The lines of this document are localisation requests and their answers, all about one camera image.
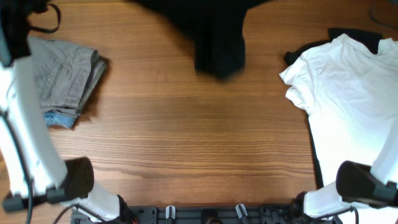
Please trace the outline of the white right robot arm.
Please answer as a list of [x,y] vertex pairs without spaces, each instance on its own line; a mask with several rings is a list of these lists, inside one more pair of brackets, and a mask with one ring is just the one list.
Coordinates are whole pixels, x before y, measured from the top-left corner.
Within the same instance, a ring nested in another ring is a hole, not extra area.
[[397,121],[371,166],[345,161],[336,180],[319,190],[302,192],[296,201],[300,213],[314,221],[359,208],[397,207]]

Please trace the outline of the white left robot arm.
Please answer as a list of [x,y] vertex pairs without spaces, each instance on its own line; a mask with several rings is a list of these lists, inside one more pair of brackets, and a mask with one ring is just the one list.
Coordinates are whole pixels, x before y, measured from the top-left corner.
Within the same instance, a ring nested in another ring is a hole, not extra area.
[[62,160],[50,139],[27,41],[34,30],[29,16],[50,6],[49,1],[1,2],[1,152],[10,178],[2,207],[26,211],[28,222],[35,206],[50,203],[74,208],[95,223],[136,223],[123,198],[95,182],[87,157]]

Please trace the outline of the black shorts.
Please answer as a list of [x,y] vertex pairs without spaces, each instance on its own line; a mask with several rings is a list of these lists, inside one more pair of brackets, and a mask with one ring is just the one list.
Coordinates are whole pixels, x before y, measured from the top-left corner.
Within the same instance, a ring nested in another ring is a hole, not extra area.
[[195,44],[195,70],[225,80],[245,66],[248,10],[267,0],[137,0],[165,16]]

